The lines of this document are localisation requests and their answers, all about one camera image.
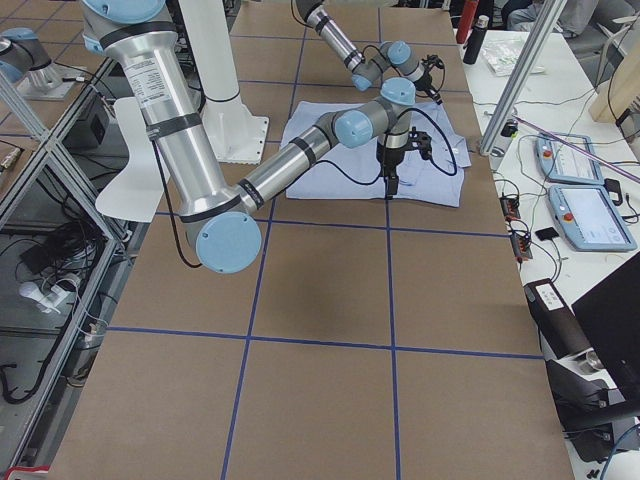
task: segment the label sticker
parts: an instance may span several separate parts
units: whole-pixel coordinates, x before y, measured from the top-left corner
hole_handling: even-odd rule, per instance
[[[140,108],[171,100],[169,89],[158,70],[155,58],[149,58],[124,69]]]
[[[564,307],[562,300],[560,300],[558,294],[551,285],[538,285],[536,290],[549,310],[558,310],[559,308]]]

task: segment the white paper sheet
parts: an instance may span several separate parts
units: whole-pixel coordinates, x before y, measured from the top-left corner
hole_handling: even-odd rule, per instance
[[[114,109],[129,149],[129,162],[100,192],[96,208],[108,217],[148,223],[153,219],[163,194],[153,147],[134,97],[119,98]],[[166,167],[163,170],[168,181],[169,171]]]

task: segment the black bottle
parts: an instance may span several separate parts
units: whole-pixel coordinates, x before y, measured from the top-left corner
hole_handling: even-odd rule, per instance
[[[473,26],[471,35],[469,35],[469,40],[467,40],[467,50],[464,54],[464,58],[462,59],[462,61],[467,65],[473,65],[474,63],[476,63],[478,54],[480,53],[480,48],[482,48],[484,36],[487,33],[488,26],[489,17],[487,17],[486,15],[480,15],[478,17],[478,21]]]

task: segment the light blue joint cap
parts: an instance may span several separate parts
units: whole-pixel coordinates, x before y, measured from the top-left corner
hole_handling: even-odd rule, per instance
[[[371,81],[362,75],[351,75],[351,81],[361,92],[366,91],[371,86]]]
[[[411,107],[416,103],[416,87],[406,78],[390,78],[382,84],[380,95],[398,105]]]
[[[5,30],[0,35],[8,38],[9,40],[37,40],[38,36],[31,30],[26,27],[17,27],[10,28],[9,30]]]
[[[4,73],[11,83],[16,83],[22,78],[22,72],[7,62],[0,61],[0,72]]]
[[[336,120],[338,141],[347,148],[364,145],[373,137],[373,124],[369,117],[359,110],[349,110]]]
[[[411,47],[405,42],[393,42],[387,52],[389,61],[395,66],[402,65],[411,56]]]
[[[116,23],[133,25],[155,17],[164,7],[164,0],[82,0],[101,17]]]
[[[97,53],[98,55],[104,55],[104,50],[102,49],[102,45],[95,38],[88,37],[86,35],[82,35],[84,38],[84,47],[92,53]]]
[[[256,259],[262,234],[246,213],[225,212],[209,220],[198,233],[196,253],[202,264],[218,273],[236,273]]]

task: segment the wire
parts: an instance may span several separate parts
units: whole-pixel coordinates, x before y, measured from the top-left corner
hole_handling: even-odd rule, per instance
[[[618,441],[613,445],[613,448],[611,449],[611,453],[609,454],[609,458],[607,458],[607,461],[604,464],[604,467],[602,467],[602,473],[600,474],[600,480],[605,480],[605,475],[607,474],[607,471],[609,470],[609,465],[611,465],[611,460],[613,459],[613,456],[616,454],[616,452],[618,451],[618,448],[620,447],[620,444],[622,444],[622,441],[627,438],[629,435],[631,435],[631,432],[633,432],[634,430],[638,430],[640,429],[640,424],[636,424],[632,427],[629,427],[627,429],[626,432],[624,432],[622,435],[620,435],[620,438],[618,438]]]
[[[97,161],[95,158],[90,157],[89,155],[85,155],[84,153],[71,153],[71,155],[73,155],[74,157],[80,157],[80,158],[84,158],[85,160],[87,160],[88,162],[93,163],[94,165],[98,165],[99,167],[104,168],[105,170],[110,170],[112,172],[119,172],[120,169],[118,168],[113,168],[110,167],[108,165],[105,165],[104,163],[101,163],[99,161]]]
[[[169,187],[167,186],[167,179],[164,176],[164,171],[162,170],[162,161],[160,160],[160,153],[158,152],[158,145],[155,141],[151,141],[151,145],[153,146],[153,154],[156,157],[156,164],[158,165],[158,171],[160,172],[160,180],[162,180],[162,189],[164,190],[164,196],[167,199],[167,207],[169,208],[169,219],[171,220],[171,228],[173,230],[173,239],[176,244],[176,249],[178,250],[178,255],[180,256],[180,260],[189,268],[200,268],[202,266],[201,263],[191,263],[185,257],[184,252],[182,251],[182,245],[180,245],[180,236],[178,235],[178,227],[176,226],[175,213],[173,211],[173,205],[171,204],[171,196],[169,195]]]
[[[316,165],[318,165],[320,163],[327,163],[327,164],[331,165],[336,170],[338,170],[343,176],[345,176],[348,180],[350,180],[351,182],[355,183],[356,185],[362,185],[363,187],[368,187],[369,185],[373,185],[374,183],[376,183],[380,179],[380,175],[382,175],[382,168],[380,168],[380,172],[376,175],[376,178],[374,178],[370,182],[361,182],[361,181],[356,180],[355,178],[349,176],[349,174],[347,172],[345,172],[342,168],[340,168],[339,165],[333,163],[331,160],[320,160],[320,161],[316,162]]]
[[[293,0],[291,0],[290,7],[291,7],[291,16],[293,17],[293,19],[294,19],[297,23],[299,23],[300,25],[302,25],[304,28],[309,28],[309,25],[307,25],[307,24],[306,24],[306,23],[304,23],[304,22],[301,22],[300,20],[298,20],[298,17],[296,17],[295,12],[293,11]]]
[[[625,216],[622,217],[622,219],[628,225],[635,225],[636,223],[640,222],[640,213],[638,213],[638,211],[635,208],[633,208],[633,206],[631,205],[631,199],[630,199],[628,193],[625,194],[624,199],[627,201],[627,205],[629,206],[629,208],[633,212],[633,215],[625,215]]]
[[[56,60],[55,62],[56,64],[60,65],[61,67],[66,67],[66,68],[70,68],[72,70],[77,70],[79,72],[83,72],[86,73],[87,75],[91,75],[92,78],[95,78],[97,82],[99,82],[100,84],[102,84],[102,86],[104,86],[104,88],[107,90],[107,92],[109,92],[109,95],[111,95],[113,98],[118,98],[116,96],[115,93],[113,93],[113,90],[111,90],[109,88],[109,85],[107,85],[100,77],[98,77],[97,75],[95,75],[94,73],[91,73],[89,70],[85,70],[84,68],[79,68],[79,67],[72,67],[71,65],[67,65],[65,63],[59,62]]]
[[[431,123],[431,125],[433,125],[433,127],[438,131],[438,133],[440,134],[440,136],[444,140],[444,143],[447,145],[447,148],[449,149],[449,155],[451,156],[451,161],[453,163],[453,172],[447,172],[446,170],[443,170],[436,162],[433,161],[433,158],[430,158],[429,161],[432,163],[432,165],[439,172],[444,173],[448,177],[455,177],[458,174],[458,162],[456,162],[456,157],[453,154],[453,148],[451,147],[451,144],[449,143],[449,139],[444,134],[444,132],[442,131],[440,126],[436,122],[433,121],[433,119],[429,116],[429,114],[427,114],[426,112],[423,112],[419,108],[415,108],[415,107],[411,107],[411,108],[405,109],[400,115],[398,115],[398,120],[400,120],[407,112],[419,113],[424,118],[426,118]]]
[[[558,262],[556,262],[556,259],[553,258],[553,255],[551,255],[551,253],[549,253],[549,251],[544,248],[541,245],[538,245],[536,242],[531,241],[531,245],[533,245],[534,247],[538,247],[540,250],[542,250],[553,262],[553,275],[551,276],[551,279],[553,281],[554,278],[558,278],[558,272],[560,271],[559,267],[558,267]]]
[[[585,95],[588,95],[589,93],[592,93],[592,92],[595,92],[595,90],[593,88],[590,88],[589,90],[584,92],[579,97],[569,98],[567,100],[562,100],[560,102],[537,102],[537,101],[531,101],[531,100],[520,100],[520,101],[516,102],[515,104],[516,105],[525,104],[525,105],[552,105],[552,106],[559,106],[559,105],[564,105],[565,103],[575,102],[576,100],[580,100]],[[474,105],[478,105],[478,106],[485,106],[485,105],[487,105],[487,106],[496,106],[496,105],[498,105],[497,103],[492,103],[492,102],[486,102],[486,103],[473,102],[473,104]]]
[[[25,148],[21,147],[20,145],[16,145],[15,143],[7,142],[6,140],[0,139],[0,143],[4,143],[5,145],[9,145],[10,147],[18,148],[22,152],[25,151]]]

